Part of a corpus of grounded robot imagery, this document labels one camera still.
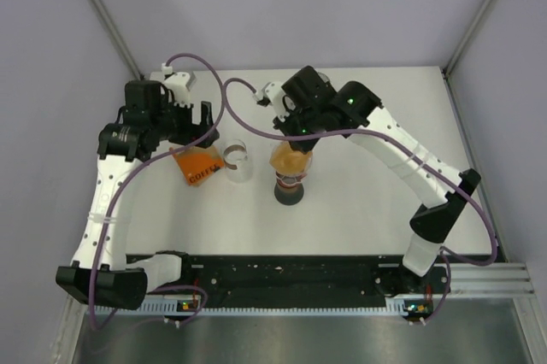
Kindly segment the brown paper coffee filter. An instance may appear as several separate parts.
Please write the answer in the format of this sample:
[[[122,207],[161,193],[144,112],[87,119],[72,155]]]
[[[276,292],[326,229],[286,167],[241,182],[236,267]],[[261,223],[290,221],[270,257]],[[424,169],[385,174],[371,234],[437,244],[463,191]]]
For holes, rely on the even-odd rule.
[[[273,149],[269,164],[276,173],[286,175],[306,173],[312,157],[312,152],[303,153],[299,150],[294,150],[288,142],[283,141]]]

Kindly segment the clear glass dripper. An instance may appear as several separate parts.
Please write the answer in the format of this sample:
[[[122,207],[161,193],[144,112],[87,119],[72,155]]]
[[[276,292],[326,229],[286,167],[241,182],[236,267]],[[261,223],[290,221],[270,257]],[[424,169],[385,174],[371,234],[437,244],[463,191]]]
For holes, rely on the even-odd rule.
[[[297,185],[307,175],[312,157],[312,152],[293,150],[288,143],[283,142],[273,149],[269,164],[274,169],[279,183]]]

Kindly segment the orange coffee filter box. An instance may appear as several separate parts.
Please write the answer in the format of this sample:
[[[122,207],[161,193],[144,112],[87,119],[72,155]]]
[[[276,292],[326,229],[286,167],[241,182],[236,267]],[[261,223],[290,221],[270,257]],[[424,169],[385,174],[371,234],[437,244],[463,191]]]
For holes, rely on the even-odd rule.
[[[225,165],[214,145],[208,148],[192,147],[179,153],[170,148],[169,152],[182,172],[185,182],[193,187],[201,185]]]

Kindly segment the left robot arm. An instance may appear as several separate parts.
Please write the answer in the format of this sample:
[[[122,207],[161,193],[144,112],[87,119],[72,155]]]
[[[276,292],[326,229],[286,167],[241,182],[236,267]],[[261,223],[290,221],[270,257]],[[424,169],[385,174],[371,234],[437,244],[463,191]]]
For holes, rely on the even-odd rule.
[[[132,218],[137,173],[158,158],[163,141],[208,148],[219,137],[212,105],[203,101],[193,122],[188,73],[152,74],[131,80],[115,121],[98,136],[97,182],[85,230],[69,265],[56,271],[56,283],[88,306],[136,310],[145,296],[166,284],[188,291],[194,273],[171,250],[128,262],[127,234]]]

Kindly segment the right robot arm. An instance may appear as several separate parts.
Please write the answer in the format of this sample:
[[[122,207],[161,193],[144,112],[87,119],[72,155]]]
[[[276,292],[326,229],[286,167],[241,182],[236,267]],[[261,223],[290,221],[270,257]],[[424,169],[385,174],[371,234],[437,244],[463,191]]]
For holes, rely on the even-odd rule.
[[[479,173],[472,168],[460,171],[437,158],[360,82],[349,81],[336,90],[326,75],[307,66],[284,83],[266,85],[264,91],[275,112],[273,126],[291,138],[293,150],[309,153],[318,134],[351,129],[347,139],[380,160],[419,198],[398,278],[405,290],[420,291],[430,281],[429,270],[441,245],[478,187]]]

